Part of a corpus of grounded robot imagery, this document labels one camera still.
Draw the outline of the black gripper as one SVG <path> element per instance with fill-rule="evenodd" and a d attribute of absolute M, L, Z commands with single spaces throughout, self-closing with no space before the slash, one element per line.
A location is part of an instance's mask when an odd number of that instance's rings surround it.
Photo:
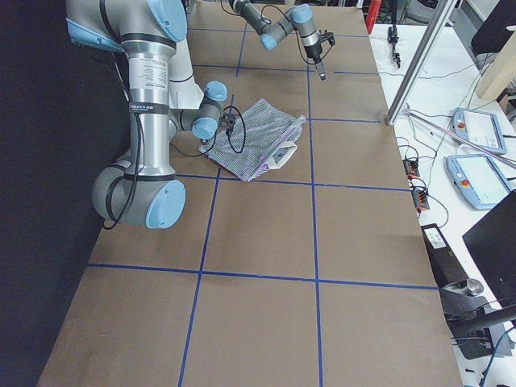
<path fill-rule="evenodd" d="M 326 71 L 323 65 L 323 43 L 328 42 L 330 48 L 335 45 L 334 33 L 331 31 L 314 30 L 310 35 L 302 38 L 302 45 L 305 49 L 306 56 L 312 60 L 312 64 L 322 81 L 327 79 Z"/>
<path fill-rule="evenodd" d="M 235 116 L 223 113 L 219 121 L 211 117 L 200 118 L 200 140 L 202 144 L 206 144 L 209 140 L 214 139 L 220 128 L 232 131 L 235 125 Z"/>

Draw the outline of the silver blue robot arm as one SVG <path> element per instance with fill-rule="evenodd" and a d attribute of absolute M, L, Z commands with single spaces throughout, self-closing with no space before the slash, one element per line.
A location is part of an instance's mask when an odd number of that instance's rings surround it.
<path fill-rule="evenodd" d="M 75 44 L 120 52 L 128 61 L 131 146 L 94 182 L 95 210 L 114 224 L 171 227 L 185 205 L 185 187 L 169 162 L 180 129 L 209 141 L 223 122 L 227 87 L 194 80 L 180 1 L 68 1 Z"/>
<path fill-rule="evenodd" d="M 252 1 L 229 1 L 228 4 L 232 15 L 243 18 L 255 30 L 267 51 L 272 51 L 294 33 L 302 60 L 314 67 L 321 81 L 327 79 L 323 59 L 335 46 L 335 36 L 331 31 L 316 27 L 308 4 L 285 11 L 273 4 L 265 4 L 258 10 Z"/>

